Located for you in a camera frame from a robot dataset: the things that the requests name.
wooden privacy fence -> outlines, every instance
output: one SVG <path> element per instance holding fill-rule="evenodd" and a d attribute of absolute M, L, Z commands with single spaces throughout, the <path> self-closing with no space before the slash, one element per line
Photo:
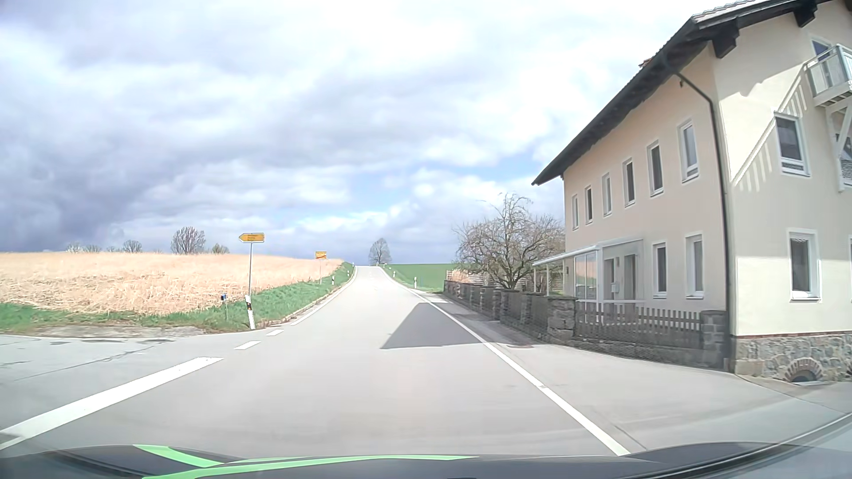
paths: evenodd
<path fill-rule="evenodd" d="M 574 335 L 676 348 L 703 347 L 698 313 L 629 303 L 577 302 Z"/>

car hood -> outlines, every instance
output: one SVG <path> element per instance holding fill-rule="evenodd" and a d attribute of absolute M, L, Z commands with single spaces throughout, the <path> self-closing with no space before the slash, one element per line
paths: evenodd
<path fill-rule="evenodd" d="M 659 476 L 680 471 L 704 475 L 748 458 L 799 452 L 794 447 L 758 442 L 714 442 L 667 447 L 626 456 L 536 455 L 372 455 L 278 457 L 246 459 L 180 447 L 123 445 L 82 447 L 0 459 L 5 479 L 39 477 L 201 477 L 281 478 L 448 478 L 582 477 L 626 478 Z M 822 450 L 830 461 L 850 464 L 852 454 Z"/>

yellow direction sign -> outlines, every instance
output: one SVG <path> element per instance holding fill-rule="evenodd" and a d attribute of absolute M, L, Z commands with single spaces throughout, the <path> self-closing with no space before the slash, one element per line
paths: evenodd
<path fill-rule="evenodd" d="M 239 236 L 239 240 L 243 243 L 262 243 L 263 238 L 263 233 L 243 233 Z"/>

cream house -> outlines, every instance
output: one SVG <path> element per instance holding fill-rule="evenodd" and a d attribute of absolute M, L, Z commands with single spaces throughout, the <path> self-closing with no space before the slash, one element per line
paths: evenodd
<path fill-rule="evenodd" d="M 541 171 L 565 293 L 728 312 L 732 369 L 852 360 L 852 0 L 696 14 Z"/>

roof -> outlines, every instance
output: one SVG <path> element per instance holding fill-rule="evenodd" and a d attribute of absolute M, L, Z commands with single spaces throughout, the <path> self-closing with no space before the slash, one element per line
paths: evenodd
<path fill-rule="evenodd" d="M 692 15 L 653 57 L 641 64 L 630 82 L 544 167 L 532 184 L 541 185 L 560 176 L 653 95 L 671 77 L 671 69 L 681 71 L 708 42 L 713 41 L 721 58 L 736 45 L 741 28 L 826 1 L 830 0 L 739 0 Z"/>

